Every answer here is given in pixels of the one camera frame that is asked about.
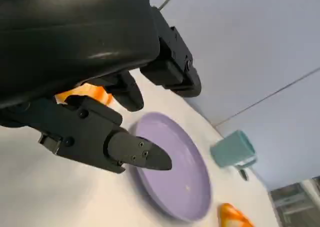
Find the table surface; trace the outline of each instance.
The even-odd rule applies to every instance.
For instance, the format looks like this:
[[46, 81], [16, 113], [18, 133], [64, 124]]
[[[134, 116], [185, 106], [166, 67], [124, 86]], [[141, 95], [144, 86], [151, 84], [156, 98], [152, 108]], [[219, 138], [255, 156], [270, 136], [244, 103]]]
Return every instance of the table surface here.
[[56, 157], [37, 143], [37, 131], [1, 127], [1, 226], [218, 227], [221, 203], [231, 203], [257, 227], [279, 226], [268, 192], [251, 170], [249, 181], [244, 181], [234, 168], [220, 169], [212, 160], [210, 146], [221, 139], [214, 128], [179, 96], [154, 86], [138, 70], [132, 75], [144, 98], [143, 110], [130, 113], [115, 101], [111, 108], [122, 114], [124, 128], [130, 129], [148, 112], [161, 112], [190, 135], [211, 180], [206, 217], [185, 223], [164, 214], [143, 189], [134, 167], [115, 174]]

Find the lavender plate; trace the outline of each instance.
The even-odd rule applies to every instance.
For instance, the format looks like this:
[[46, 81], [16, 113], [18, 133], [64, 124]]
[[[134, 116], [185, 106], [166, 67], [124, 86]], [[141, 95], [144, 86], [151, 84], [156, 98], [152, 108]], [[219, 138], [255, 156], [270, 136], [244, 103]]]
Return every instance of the lavender plate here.
[[173, 120], [161, 113], [148, 113], [136, 125], [135, 134], [164, 149], [172, 170], [138, 168], [147, 192], [169, 215], [187, 222], [204, 217], [211, 203], [211, 185], [206, 165], [191, 138]]

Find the teal mug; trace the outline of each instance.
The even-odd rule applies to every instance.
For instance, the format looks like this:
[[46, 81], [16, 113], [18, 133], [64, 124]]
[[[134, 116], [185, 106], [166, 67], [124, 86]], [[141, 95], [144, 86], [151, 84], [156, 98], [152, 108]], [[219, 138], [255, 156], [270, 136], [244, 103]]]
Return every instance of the teal mug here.
[[234, 166], [238, 170], [257, 162], [256, 151], [246, 134], [237, 130], [220, 140], [210, 149], [211, 155], [220, 167]]

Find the screw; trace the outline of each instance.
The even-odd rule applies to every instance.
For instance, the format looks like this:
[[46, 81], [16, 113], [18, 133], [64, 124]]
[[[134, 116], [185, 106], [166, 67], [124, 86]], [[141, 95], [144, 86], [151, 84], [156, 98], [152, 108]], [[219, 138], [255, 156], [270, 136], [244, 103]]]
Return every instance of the screw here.
[[79, 113], [78, 113], [78, 116], [80, 119], [85, 119], [87, 118], [89, 115], [89, 111], [86, 110], [86, 109], [82, 109]]
[[145, 157], [145, 158], [148, 156], [148, 154], [149, 154], [149, 152], [147, 150], [142, 152], [142, 156]]
[[190, 60], [186, 62], [186, 69], [189, 71], [192, 68], [192, 63]]
[[75, 139], [72, 137], [67, 137], [63, 140], [63, 144], [65, 147], [73, 146], [75, 143]]

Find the orange and white object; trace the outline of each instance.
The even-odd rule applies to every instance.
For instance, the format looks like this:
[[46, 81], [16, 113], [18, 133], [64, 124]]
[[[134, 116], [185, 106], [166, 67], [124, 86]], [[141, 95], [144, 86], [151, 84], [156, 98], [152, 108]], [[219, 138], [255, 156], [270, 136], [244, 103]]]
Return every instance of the orange and white object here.
[[218, 214], [221, 227], [255, 227], [242, 212], [229, 203], [220, 205]]
[[66, 98], [71, 95], [89, 96], [106, 106], [109, 105], [113, 99], [112, 95], [108, 94], [103, 87], [95, 86], [89, 83], [85, 83], [72, 90], [59, 93], [55, 97], [58, 101], [65, 102]]

